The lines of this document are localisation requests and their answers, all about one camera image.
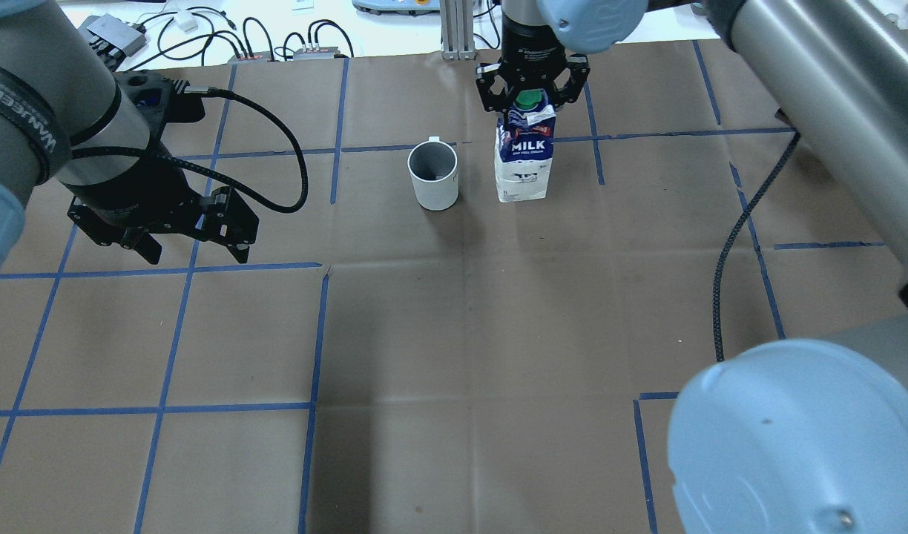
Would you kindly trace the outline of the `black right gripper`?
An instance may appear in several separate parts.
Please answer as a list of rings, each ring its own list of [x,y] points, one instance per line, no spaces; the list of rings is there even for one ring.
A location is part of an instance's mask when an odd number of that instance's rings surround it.
[[[554,108],[579,101],[592,68],[586,56],[569,56],[552,33],[505,33],[499,63],[476,65],[476,87],[487,112],[509,113],[519,91],[545,89]],[[568,77],[559,87],[560,74]]]

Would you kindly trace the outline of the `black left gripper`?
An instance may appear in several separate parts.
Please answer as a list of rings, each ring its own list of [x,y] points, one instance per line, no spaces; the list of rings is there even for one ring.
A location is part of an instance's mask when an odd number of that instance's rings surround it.
[[[207,197],[192,189],[169,152],[142,156],[124,173],[98,185],[72,185],[67,216],[92,243],[117,245],[152,265],[162,246],[155,234],[194,232],[202,219],[200,240],[226,247],[239,264],[249,260],[260,219],[234,187],[219,187]]]

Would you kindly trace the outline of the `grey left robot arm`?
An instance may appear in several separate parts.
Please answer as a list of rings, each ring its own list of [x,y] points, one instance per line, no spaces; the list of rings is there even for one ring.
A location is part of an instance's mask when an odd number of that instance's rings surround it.
[[[199,121],[207,98],[240,102],[283,132],[297,156],[292,204],[171,155],[165,126]],[[291,214],[309,193],[297,138],[264,106],[157,72],[110,72],[56,2],[0,1],[0,271],[33,189],[50,178],[73,194],[68,217],[89,239],[152,265],[162,253],[155,234],[212,241],[247,263],[260,225],[247,197]]]

